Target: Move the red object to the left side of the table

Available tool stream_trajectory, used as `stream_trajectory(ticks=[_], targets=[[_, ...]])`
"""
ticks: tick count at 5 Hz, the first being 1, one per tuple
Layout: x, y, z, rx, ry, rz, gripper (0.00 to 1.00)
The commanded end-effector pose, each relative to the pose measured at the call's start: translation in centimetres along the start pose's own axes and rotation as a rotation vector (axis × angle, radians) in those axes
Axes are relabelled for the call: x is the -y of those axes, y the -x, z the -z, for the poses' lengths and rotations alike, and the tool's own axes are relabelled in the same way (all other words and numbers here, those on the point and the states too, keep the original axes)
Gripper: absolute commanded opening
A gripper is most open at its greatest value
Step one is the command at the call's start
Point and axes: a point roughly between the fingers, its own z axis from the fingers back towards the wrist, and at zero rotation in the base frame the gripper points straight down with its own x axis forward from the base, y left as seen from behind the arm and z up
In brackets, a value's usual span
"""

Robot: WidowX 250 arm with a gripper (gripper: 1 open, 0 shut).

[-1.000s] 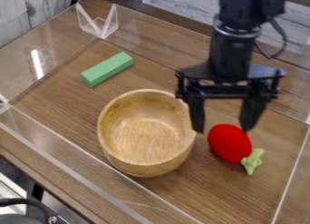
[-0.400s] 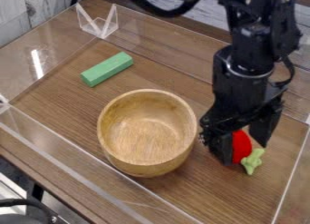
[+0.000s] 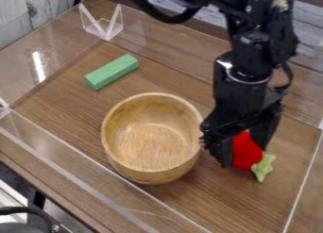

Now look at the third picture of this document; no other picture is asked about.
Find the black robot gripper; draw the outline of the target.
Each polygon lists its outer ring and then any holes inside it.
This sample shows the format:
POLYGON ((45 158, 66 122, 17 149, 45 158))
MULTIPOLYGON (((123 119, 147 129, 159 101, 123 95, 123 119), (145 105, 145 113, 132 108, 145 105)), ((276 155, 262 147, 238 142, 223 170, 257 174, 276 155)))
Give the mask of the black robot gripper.
POLYGON ((282 110, 282 88, 267 85, 270 78, 270 67, 239 68, 231 52, 214 60, 214 109, 200 124, 200 141, 222 168, 231 166, 233 137, 242 131, 249 131, 257 146, 266 150, 282 110))

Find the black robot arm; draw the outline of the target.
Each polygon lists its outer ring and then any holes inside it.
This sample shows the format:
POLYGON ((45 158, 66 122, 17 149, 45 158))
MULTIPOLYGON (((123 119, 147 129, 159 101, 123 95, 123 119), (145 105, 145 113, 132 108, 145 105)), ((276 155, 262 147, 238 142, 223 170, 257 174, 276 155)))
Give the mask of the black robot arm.
POLYGON ((288 60, 298 39, 292 26, 293 0, 172 0, 187 8, 213 5, 226 19, 230 50, 213 62, 215 106, 200 130, 203 148, 222 167, 233 164, 233 137, 249 133, 259 148, 269 144, 289 84, 270 86, 273 70, 292 76, 288 60))

